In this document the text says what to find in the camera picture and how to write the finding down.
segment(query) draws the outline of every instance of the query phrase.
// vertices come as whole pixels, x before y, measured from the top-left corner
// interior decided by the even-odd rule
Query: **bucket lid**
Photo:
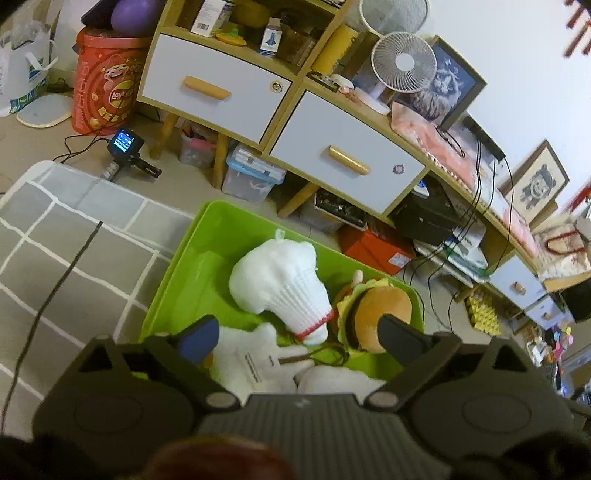
[[[78,33],[76,43],[94,48],[147,48],[152,43],[152,37],[129,38],[114,30],[86,27]]]
[[[283,168],[259,158],[243,144],[238,144],[232,155],[226,160],[226,163],[234,170],[275,185],[280,185],[285,179],[285,170]]]

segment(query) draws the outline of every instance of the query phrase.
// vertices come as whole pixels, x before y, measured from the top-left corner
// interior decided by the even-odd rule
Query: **blue storage box lid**
[[[251,151],[244,144],[238,144],[226,159],[228,167],[241,173],[246,173],[258,180],[265,180],[274,185],[280,185],[285,179],[285,170],[281,167],[273,165],[262,158],[259,158],[256,153]]]

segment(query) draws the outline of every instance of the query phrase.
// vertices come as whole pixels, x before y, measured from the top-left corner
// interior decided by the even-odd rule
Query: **hamburger plush toy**
[[[355,272],[353,283],[335,298],[338,315],[332,320],[337,338],[351,354],[384,353],[378,340],[378,322],[382,315],[394,315],[410,323],[413,304],[406,292],[390,285],[387,278],[363,282]]]

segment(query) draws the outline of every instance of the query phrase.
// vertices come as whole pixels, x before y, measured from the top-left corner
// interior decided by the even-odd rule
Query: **round sticker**
[[[283,91],[283,85],[276,80],[271,84],[271,90],[275,93],[281,93]]]

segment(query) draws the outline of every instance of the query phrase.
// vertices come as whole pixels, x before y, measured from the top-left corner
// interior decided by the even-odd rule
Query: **purple ball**
[[[149,37],[164,9],[166,0],[119,0],[111,15],[111,26],[130,38]]]

